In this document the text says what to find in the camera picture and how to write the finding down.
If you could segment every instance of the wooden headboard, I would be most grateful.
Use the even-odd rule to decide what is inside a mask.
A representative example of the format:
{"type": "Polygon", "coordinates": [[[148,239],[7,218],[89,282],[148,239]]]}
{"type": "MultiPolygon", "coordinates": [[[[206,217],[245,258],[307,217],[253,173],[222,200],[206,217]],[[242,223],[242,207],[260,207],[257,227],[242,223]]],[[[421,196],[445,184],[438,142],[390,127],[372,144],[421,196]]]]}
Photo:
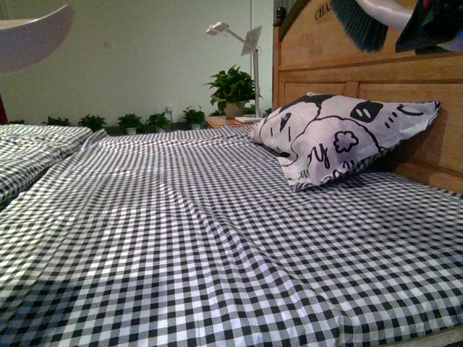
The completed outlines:
{"type": "Polygon", "coordinates": [[[432,127],[379,164],[415,181],[463,193],[463,55],[395,53],[400,32],[391,29],[381,52],[363,53],[334,12],[327,11],[326,0],[298,2],[293,10],[300,13],[289,16],[296,20],[282,40],[281,27],[273,34],[273,109],[309,91],[382,101],[440,101],[432,127]]]}

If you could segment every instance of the mattress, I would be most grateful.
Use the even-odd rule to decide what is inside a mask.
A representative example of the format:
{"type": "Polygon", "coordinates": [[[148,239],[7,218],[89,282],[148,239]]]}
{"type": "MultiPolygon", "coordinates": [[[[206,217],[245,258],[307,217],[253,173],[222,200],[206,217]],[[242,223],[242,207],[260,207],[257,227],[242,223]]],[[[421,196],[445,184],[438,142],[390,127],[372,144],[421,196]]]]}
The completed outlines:
{"type": "Polygon", "coordinates": [[[463,323],[463,199],[294,193],[247,127],[104,137],[0,213],[0,345],[371,346],[463,323]]]}
{"type": "Polygon", "coordinates": [[[7,124],[0,127],[0,209],[53,164],[80,148],[88,128],[7,124]]]}

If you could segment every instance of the black and white checkered fabric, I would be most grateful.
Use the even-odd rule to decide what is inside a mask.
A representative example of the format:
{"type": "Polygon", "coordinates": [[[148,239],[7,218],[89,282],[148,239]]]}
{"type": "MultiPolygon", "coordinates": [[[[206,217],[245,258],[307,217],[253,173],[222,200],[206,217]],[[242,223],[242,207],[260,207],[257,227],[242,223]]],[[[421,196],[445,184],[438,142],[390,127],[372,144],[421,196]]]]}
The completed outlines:
{"type": "Polygon", "coordinates": [[[90,129],[77,127],[0,126],[0,204],[15,197],[49,167],[78,150],[91,134],[90,129]]]}
{"type": "Polygon", "coordinates": [[[107,137],[0,213],[2,346],[370,346],[463,323],[463,200],[294,193],[247,129],[107,137]]]}

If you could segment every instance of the pillowcase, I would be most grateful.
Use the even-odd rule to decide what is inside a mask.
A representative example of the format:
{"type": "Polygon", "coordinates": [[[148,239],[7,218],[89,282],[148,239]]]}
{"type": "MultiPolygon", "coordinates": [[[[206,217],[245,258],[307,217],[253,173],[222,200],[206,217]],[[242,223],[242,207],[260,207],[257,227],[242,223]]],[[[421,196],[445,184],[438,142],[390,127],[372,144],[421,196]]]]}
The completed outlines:
{"type": "Polygon", "coordinates": [[[426,130],[440,105],[308,93],[254,124],[249,136],[279,154],[297,192],[366,168],[426,130]]]}

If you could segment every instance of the wooden side table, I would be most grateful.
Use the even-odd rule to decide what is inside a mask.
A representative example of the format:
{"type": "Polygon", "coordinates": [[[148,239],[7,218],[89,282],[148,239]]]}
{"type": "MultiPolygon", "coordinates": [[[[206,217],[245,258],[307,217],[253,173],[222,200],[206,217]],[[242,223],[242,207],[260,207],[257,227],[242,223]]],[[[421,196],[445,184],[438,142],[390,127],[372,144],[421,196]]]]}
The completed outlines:
{"type": "Polygon", "coordinates": [[[218,129],[222,128],[224,125],[228,125],[229,127],[243,127],[244,125],[252,124],[243,123],[235,119],[226,119],[224,116],[206,117],[205,121],[208,124],[208,129],[218,129]]]}

